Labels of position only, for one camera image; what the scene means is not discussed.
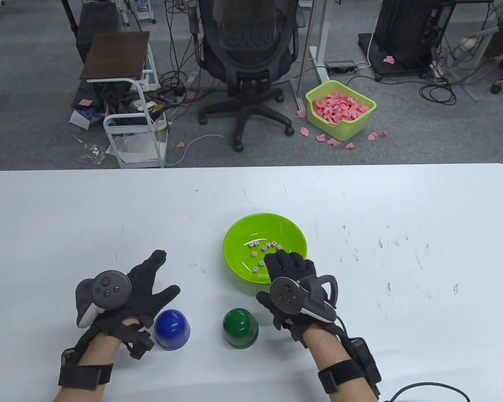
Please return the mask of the person's left hand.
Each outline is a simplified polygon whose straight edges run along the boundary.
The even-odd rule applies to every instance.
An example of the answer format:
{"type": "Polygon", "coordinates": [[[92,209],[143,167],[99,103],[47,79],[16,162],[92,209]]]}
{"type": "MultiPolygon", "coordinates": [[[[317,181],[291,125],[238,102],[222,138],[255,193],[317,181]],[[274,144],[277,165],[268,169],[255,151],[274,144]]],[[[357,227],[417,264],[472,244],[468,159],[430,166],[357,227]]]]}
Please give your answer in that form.
{"type": "Polygon", "coordinates": [[[152,350],[154,341],[148,329],[162,308],[180,292],[177,285],[171,285],[159,293],[153,291],[156,273],[166,257],[165,251],[155,250],[127,274],[108,270],[95,278],[83,279],[77,285],[76,324],[87,331],[64,361],[78,363],[97,335],[119,339],[136,360],[152,350]]]}

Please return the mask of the person's right hand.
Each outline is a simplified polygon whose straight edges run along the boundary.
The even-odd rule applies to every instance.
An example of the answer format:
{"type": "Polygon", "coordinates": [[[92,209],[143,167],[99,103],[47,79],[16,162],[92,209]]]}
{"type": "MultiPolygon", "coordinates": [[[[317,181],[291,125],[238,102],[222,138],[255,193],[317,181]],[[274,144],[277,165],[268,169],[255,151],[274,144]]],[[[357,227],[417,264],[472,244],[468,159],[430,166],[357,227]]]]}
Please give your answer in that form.
{"type": "Polygon", "coordinates": [[[313,261],[296,252],[278,250],[264,261],[271,285],[268,291],[259,291],[256,299],[273,315],[275,329],[289,330],[305,348],[303,335],[313,324],[339,339],[345,337],[335,324],[339,289],[334,276],[317,276],[313,261]]]}

